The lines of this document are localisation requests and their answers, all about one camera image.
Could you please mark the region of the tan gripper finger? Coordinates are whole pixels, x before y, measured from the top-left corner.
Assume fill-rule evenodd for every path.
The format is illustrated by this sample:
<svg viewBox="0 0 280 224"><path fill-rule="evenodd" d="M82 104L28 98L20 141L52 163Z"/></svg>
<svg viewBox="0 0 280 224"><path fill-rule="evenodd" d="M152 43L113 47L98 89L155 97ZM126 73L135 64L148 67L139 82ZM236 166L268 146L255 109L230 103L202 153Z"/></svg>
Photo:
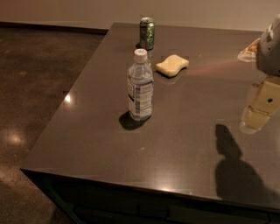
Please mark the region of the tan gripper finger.
<svg viewBox="0 0 280 224"><path fill-rule="evenodd" d="M279 109L280 78L268 76L250 88L247 106L241 115L240 130L259 131Z"/></svg>

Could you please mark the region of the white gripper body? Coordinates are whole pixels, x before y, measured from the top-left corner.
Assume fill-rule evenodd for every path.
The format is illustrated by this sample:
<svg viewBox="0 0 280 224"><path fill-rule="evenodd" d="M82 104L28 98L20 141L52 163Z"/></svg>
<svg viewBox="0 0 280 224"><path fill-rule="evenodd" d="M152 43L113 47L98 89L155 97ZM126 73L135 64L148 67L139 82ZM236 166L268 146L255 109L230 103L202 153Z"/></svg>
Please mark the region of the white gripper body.
<svg viewBox="0 0 280 224"><path fill-rule="evenodd" d="M257 47L256 66L267 75L280 75L280 14L261 35Z"/></svg>

